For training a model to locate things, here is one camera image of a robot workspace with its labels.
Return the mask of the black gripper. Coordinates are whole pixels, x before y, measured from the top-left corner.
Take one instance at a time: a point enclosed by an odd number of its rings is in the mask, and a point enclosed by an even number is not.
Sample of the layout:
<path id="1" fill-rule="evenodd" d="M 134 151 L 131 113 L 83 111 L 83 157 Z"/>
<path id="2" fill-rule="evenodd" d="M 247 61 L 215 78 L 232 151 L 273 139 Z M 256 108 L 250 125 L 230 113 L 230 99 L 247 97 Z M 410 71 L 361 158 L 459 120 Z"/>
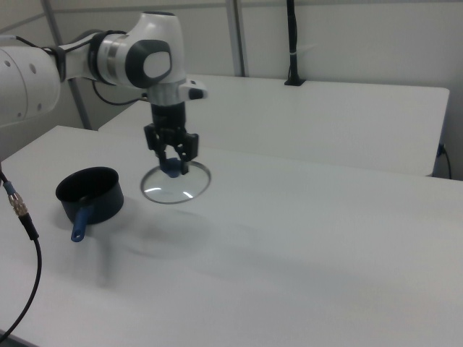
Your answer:
<path id="1" fill-rule="evenodd" d="M 180 159 L 180 173 L 189 172 L 189 162 L 197 157 L 199 135 L 190 134 L 185 128 L 186 108 L 184 103 L 172 106 L 150 105 L 152 122 L 144 127 L 148 149 L 155 152 L 162 171 L 169 168 L 166 148 L 172 147 Z"/>

